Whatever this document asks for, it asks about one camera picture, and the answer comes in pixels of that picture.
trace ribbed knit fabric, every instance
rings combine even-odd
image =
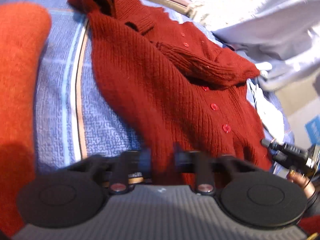
[[[34,179],[33,96],[51,18],[32,3],[0,6],[0,229],[23,226],[16,197]]]
[[[303,218],[299,226],[309,234],[320,233],[320,216]]]
[[[68,2],[89,18],[97,86],[151,148],[156,183],[173,183],[174,142],[270,168],[262,123],[246,100],[254,64],[139,0]]]

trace red button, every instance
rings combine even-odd
[[[225,133],[231,132],[231,127],[228,124],[222,125],[222,129],[224,130]]]
[[[211,104],[210,107],[213,111],[219,110],[219,107],[216,104]]]

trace blue bedspread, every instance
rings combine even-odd
[[[34,107],[37,168],[47,172],[93,154],[115,156],[139,149],[141,138],[128,127],[99,94],[91,68],[91,38],[87,19],[67,0],[0,0],[0,3],[31,1],[46,7],[52,28],[40,58]],[[148,6],[159,5],[146,0]],[[165,8],[179,23],[189,18]],[[195,24],[213,42],[213,35]],[[266,97],[280,110],[274,93]],[[248,90],[247,99],[253,103]],[[285,141],[293,142],[287,118]]]

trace orange fuzzy fabric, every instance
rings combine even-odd
[[[35,176],[33,97],[50,28],[36,4],[0,6],[0,229],[8,236],[23,226],[16,197]]]

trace white cloth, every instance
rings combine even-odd
[[[319,8],[320,0],[268,0],[251,18],[214,33],[250,57],[286,60],[311,47],[308,30],[319,23]]]
[[[264,127],[273,138],[275,138],[279,143],[283,143],[284,121],[282,113],[276,109],[272,103],[266,100],[263,96],[262,89],[258,85],[254,85],[252,82],[249,84],[258,115]]]

